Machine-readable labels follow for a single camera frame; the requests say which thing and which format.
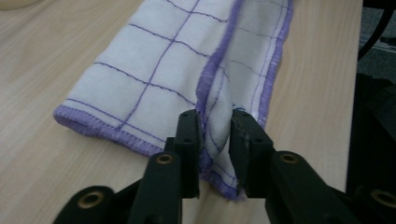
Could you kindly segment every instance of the white towel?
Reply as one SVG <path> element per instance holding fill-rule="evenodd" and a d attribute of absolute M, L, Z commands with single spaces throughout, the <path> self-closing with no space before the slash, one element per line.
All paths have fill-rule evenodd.
<path fill-rule="evenodd" d="M 236 199 L 225 146 L 232 109 L 265 124 L 291 12 L 291 0 L 146 0 L 54 117 L 150 156 L 175 135 L 178 115 L 195 108 L 201 177 Z"/>

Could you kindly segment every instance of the cloth fold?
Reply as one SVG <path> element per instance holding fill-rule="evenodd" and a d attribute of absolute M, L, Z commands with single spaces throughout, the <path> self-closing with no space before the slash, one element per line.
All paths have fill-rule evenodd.
<path fill-rule="evenodd" d="M 291 0 L 146 0 L 54 111 L 62 125 L 150 156 L 197 109 L 201 177 L 236 199 L 232 109 L 265 124 Z"/>

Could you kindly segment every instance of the light wood tabletop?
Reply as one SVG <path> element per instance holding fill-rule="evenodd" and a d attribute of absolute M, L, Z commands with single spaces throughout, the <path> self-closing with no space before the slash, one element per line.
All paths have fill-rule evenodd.
<path fill-rule="evenodd" d="M 56 123 L 53 109 L 141 0 L 43 0 L 0 11 L 0 223 L 51 223 L 76 192 L 119 191 L 148 159 Z M 294 0 L 266 131 L 344 189 L 361 0 Z M 264 200 L 230 202 L 201 181 L 183 223 L 269 223 Z"/>

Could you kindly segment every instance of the wooden table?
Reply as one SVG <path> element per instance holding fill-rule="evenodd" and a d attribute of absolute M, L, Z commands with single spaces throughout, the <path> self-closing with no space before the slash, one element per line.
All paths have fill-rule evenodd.
<path fill-rule="evenodd" d="M 57 124 L 53 109 L 140 0 L 43 0 L 0 12 L 0 223 L 50 223 L 92 185 L 115 191 L 147 158 Z M 295 0 L 266 131 L 344 189 L 361 0 Z M 229 202 L 207 183 L 183 223 L 268 223 L 264 200 Z"/>

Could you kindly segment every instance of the wood grain surface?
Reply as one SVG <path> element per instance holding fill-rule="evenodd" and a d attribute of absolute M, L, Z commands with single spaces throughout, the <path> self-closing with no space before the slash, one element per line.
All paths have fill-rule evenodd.
<path fill-rule="evenodd" d="M 52 118 L 140 0 L 43 0 L 0 11 L 0 223 L 51 223 L 80 189 L 115 191 L 148 159 Z M 331 186 L 346 183 L 361 0 L 294 0 L 266 131 Z M 183 223 L 269 223 L 264 200 L 229 202 L 201 182 Z"/>

